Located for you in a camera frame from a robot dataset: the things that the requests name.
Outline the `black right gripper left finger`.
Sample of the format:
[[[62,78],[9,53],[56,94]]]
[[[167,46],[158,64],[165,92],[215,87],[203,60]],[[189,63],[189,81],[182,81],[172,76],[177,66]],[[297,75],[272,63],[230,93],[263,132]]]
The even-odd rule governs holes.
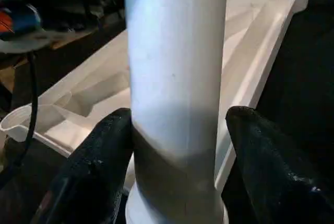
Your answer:
[[[115,223],[133,153],[131,112],[103,118],[68,157],[31,223]]]

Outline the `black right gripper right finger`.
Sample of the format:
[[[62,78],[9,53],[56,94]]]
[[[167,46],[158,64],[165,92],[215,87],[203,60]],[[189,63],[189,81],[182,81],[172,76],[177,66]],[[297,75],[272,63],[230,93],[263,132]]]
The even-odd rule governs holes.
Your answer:
[[[329,182],[290,137],[250,107],[225,120],[259,223],[333,223]]]

